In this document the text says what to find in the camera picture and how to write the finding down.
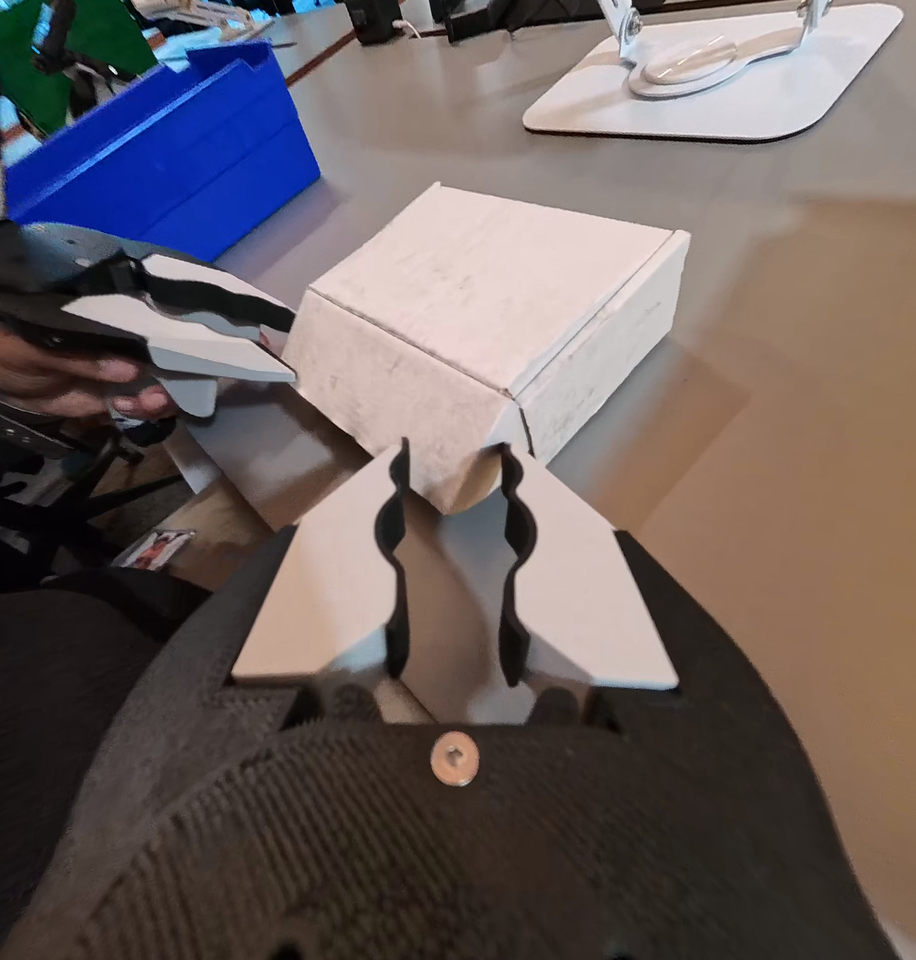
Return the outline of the small printed card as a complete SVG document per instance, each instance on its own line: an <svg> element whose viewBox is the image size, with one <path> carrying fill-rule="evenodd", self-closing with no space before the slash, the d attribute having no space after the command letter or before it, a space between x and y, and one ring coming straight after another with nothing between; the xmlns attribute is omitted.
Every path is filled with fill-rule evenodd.
<svg viewBox="0 0 916 960"><path fill-rule="evenodd" d="M136 545L123 551L111 566L122 570L164 570L196 536L197 532L192 529L154 529Z"/></svg>

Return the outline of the black office chair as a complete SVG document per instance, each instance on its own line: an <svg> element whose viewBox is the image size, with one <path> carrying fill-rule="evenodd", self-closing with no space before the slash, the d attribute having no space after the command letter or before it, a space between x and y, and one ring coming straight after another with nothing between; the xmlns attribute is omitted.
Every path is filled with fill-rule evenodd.
<svg viewBox="0 0 916 960"><path fill-rule="evenodd" d="M33 589L56 575L62 554L85 569L105 567L122 551L94 520L183 481L172 473L150 482L97 493L117 462L135 468L147 450L105 426L62 441L56 459L0 438L0 594ZM18 499L57 468L64 488L47 503Z"/></svg>

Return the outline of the blue plastic bin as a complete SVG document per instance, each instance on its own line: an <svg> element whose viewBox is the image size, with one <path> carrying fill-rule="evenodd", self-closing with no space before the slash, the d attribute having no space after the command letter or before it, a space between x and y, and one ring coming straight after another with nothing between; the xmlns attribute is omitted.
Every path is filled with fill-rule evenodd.
<svg viewBox="0 0 916 960"><path fill-rule="evenodd" d="M160 65L8 168L8 211L211 262L320 179L266 40Z"/></svg>

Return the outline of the person's left hand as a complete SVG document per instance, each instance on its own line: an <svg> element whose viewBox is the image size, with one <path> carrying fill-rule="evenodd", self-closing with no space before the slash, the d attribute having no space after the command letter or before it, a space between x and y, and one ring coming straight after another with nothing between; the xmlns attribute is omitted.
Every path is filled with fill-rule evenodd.
<svg viewBox="0 0 916 960"><path fill-rule="evenodd" d="M143 375L129 359L51 352L0 324L0 401L21 410L63 419L110 410L141 421L176 414L176 403L162 386L134 388Z"/></svg>

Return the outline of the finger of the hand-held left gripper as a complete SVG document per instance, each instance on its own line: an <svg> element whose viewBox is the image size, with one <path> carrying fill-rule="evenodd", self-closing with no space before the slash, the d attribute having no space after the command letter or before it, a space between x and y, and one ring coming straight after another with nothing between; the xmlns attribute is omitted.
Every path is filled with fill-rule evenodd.
<svg viewBox="0 0 916 960"><path fill-rule="evenodd" d="M209 418L216 409L221 379L296 383L296 373L258 342L228 330L213 330L194 313L176 318L146 300L126 294L77 298L63 311L142 340L150 354L152 376L178 408L193 418Z"/></svg>
<svg viewBox="0 0 916 960"><path fill-rule="evenodd" d="M139 261L138 284L155 309L225 335L288 333L296 312L232 273L153 253Z"/></svg>

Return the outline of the black electronic device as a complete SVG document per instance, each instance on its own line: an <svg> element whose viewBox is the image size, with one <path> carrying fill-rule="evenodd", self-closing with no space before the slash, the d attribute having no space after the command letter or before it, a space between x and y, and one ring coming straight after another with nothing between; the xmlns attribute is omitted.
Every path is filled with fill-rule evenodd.
<svg viewBox="0 0 916 960"><path fill-rule="evenodd" d="M443 25L451 45L507 30L517 1L441 1L431 4L436 22Z"/></svg>
<svg viewBox="0 0 916 960"><path fill-rule="evenodd" d="M357 41L363 46L384 44L412 31L398 1L344 1Z"/></svg>

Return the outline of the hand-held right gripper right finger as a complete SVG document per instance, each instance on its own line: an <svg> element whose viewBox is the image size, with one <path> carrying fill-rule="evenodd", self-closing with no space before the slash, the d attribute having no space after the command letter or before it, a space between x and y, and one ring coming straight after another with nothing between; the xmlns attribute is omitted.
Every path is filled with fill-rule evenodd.
<svg viewBox="0 0 916 960"><path fill-rule="evenodd" d="M670 691L679 675L611 524L523 447L501 449L498 655L509 688Z"/></svg>

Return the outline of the white cardboard mailer box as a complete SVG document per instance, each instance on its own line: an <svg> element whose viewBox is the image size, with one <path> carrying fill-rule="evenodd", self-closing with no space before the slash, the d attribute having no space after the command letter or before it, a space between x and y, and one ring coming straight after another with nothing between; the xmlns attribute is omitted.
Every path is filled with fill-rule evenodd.
<svg viewBox="0 0 916 960"><path fill-rule="evenodd" d="M496 449L547 464L670 332L691 236L435 183L313 280L282 354L372 456L406 438L443 515Z"/></svg>

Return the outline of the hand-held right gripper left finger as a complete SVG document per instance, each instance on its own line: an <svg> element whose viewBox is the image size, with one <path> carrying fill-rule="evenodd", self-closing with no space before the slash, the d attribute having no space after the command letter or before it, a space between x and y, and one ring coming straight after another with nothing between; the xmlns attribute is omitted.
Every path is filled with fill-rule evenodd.
<svg viewBox="0 0 916 960"><path fill-rule="evenodd" d="M231 679L401 678L410 654L405 538L409 442L386 448L296 523Z"/></svg>

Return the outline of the white document stand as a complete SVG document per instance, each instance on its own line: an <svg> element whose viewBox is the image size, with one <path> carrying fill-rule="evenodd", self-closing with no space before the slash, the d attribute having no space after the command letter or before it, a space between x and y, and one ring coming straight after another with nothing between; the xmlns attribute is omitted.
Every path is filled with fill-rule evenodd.
<svg viewBox="0 0 916 960"><path fill-rule="evenodd" d="M599 2L610 37L522 117L533 134L732 143L815 126L903 19L898 6L799 2L646 26L631 2Z"/></svg>

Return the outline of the person's black knitted sweater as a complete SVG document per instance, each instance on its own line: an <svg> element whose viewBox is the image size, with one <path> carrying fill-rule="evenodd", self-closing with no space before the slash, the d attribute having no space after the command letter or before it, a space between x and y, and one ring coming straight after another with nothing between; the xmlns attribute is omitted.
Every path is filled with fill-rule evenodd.
<svg viewBox="0 0 916 960"><path fill-rule="evenodd" d="M210 594L167 572L128 568L0 593L0 946L112 719Z"/></svg>

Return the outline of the green panel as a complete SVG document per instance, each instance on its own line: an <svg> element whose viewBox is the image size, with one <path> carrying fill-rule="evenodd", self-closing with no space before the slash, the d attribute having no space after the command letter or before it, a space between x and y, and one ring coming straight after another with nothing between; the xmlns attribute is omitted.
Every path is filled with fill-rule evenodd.
<svg viewBox="0 0 916 960"><path fill-rule="evenodd" d="M40 1L0 2L1 93L40 139L65 127L74 89L66 67L46 73L35 62L35 36L45 5ZM112 67L125 82L158 66L126 2L83 1L75 6L65 44L69 53Z"/></svg>

